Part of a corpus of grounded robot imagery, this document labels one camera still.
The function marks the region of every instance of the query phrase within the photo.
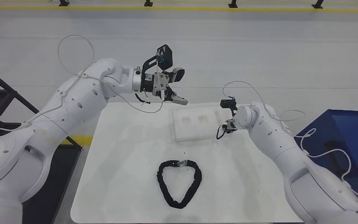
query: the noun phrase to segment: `foam block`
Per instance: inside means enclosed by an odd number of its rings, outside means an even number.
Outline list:
[[[217,102],[173,108],[175,141],[215,138],[219,124],[230,118],[230,110],[222,109]]]

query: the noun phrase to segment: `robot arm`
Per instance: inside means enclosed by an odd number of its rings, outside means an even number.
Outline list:
[[[52,156],[58,145],[81,124],[99,114],[109,98],[132,92],[152,92],[163,101],[186,105],[169,83],[180,81],[184,69],[164,70],[172,66],[167,45],[154,56],[163,72],[147,74],[125,67],[114,59],[101,59],[63,83],[45,107],[18,129],[0,137],[0,220],[21,223],[22,202],[35,195],[44,185]]]
[[[272,107],[253,102],[237,108],[235,98],[223,100],[220,105],[230,108],[234,114],[222,128],[227,133],[248,130],[257,148],[280,169],[286,199],[305,223],[357,223],[357,196],[298,147],[289,128]]]

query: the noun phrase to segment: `blue container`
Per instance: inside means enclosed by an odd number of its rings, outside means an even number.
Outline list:
[[[312,136],[304,138],[303,148],[313,156],[335,148],[347,152],[352,161],[352,169],[345,180],[353,190],[358,191],[358,111],[327,110],[297,135],[303,136],[312,128],[316,128],[317,131]],[[295,140],[300,145],[301,139]],[[312,160],[339,178],[348,169],[347,157],[339,151]]]

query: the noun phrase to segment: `yellow line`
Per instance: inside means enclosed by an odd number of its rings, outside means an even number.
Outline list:
[[[70,136],[75,140],[80,146],[90,146],[93,140],[93,136]],[[67,139],[65,139],[61,144],[71,144]]]
[[[48,0],[0,0],[0,3],[48,3]],[[143,0],[102,0],[98,3],[100,4],[131,4],[131,3],[143,3]],[[163,0],[153,0],[154,3],[164,3],[164,4],[227,4],[228,1],[163,1]],[[307,5],[308,2],[240,2],[236,4],[248,4],[248,5]],[[358,6],[358,3],[353,2],[324,2],[325,6]]]
[[[143,7],[143,6],[0,6],[0,10],[168,10],[168,11],[233,11],[233,12],[337,12],[337,13],[358,13],[358,9],[338,9],[338,8],[211,8],[211,7]]]

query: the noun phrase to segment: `white table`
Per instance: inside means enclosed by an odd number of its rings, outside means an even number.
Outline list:
[[[71,209],[77,223],[301,222],[289,207],[283,179],[245,130],[229,137],[176,143],[172,108],[145,114],[125,103],[101,113]],[[155,110],[158,104],[142,106]],[[167,160],[195,161],[202,182],[184,209],[170,207],[157,171]],[[181,201],[193,181],[190,167],[167,167],[163,178]]]

